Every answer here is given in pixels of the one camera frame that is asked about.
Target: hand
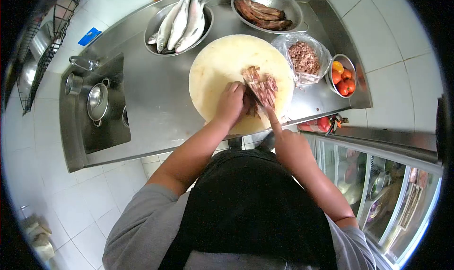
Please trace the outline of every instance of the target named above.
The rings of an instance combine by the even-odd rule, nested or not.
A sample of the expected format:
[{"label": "hand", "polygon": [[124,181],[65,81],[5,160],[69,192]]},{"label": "hand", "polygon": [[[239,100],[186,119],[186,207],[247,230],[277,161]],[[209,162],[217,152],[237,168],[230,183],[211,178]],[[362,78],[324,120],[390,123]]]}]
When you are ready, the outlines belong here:
[{"label": "hand", "polygon": [[213,121],[227,125],[231,129],[246,114],[248,107],[243,104],[246,86],[241,82],[226,85],[218,102]]},{"label": "hand", "polygon": [[267,106],[265,110],[275,135],[274,147],[277,160],[292,174],[300,173],[300,169],[308,165],[317,165],[307,139],[299,133],[282,130],[273,108]]}]

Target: refrigerator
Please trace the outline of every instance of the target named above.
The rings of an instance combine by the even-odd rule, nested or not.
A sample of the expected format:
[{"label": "refrigerator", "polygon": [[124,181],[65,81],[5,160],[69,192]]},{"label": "refrigerator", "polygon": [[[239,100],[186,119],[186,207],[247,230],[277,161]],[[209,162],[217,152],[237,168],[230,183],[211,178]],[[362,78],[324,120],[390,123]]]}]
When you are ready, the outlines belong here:
[{"label": "refrigerator", "polygon": [[442,166],[392,145],[301,133],[354,211],[377,268],[401,269],[430,224]]}]

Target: minced meat in plastic bag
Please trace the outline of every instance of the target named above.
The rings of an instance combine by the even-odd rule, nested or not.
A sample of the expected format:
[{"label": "minced meat in plastic bag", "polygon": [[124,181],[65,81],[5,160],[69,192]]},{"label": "minced meat in plastic bag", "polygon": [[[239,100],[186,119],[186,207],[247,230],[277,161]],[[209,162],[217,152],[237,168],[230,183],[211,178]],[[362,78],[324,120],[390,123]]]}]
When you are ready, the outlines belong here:
[{"label": "minced meat in plastic bag", "polygon": [[[313,49],[316,58],[311,54],[312,50],[304,43]],[[296,31],[281,34],[271,42],[271,45],[277,48],[287,59],[287,62],[294,73],[293,80],[297,86],[318,83],[318,81],[325,76],[333,61],[330,51],[326,49],[323,44],[302,32]],[[291,54],[289,53],[289,49],[292,46],[294,46],[292,48],[294,60],[300,61],[298,64],[295,64],[295,66],[292,62]]]}]

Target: black apron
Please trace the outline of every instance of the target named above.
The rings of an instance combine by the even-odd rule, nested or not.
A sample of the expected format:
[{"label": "black apron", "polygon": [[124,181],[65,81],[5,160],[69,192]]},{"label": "black apron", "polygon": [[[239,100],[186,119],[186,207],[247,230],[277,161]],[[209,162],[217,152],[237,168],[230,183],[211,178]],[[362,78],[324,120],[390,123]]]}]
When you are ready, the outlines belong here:
[{"label": "black apron", "polygon": [[226,150],[213,157],[189,194],[159,269],[183,269],[193,250],[337,269],[325,214],[275,154],[260,150]]}]

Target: fire extinguisher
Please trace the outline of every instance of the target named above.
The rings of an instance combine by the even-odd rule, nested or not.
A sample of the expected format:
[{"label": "fire extinguisher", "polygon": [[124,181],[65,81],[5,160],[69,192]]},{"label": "fire extinguisher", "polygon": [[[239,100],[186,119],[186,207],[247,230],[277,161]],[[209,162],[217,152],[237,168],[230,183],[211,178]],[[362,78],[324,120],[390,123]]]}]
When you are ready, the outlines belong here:
[{"label": "fire extinguisher", "polygon": [[331,115],[299,123],[297,127],[301,131],[326,133],[328,136],[331,131],[340,127],[341,123],[348,123],[348,119],[339,119],[337,115]]},{"label": "fire extinguisher", "polygon": [[330,117],[325,116],[322,118],[299,123],[297,124],[297,126],[301,131],[326,133],[331,127],[331,120]]}]

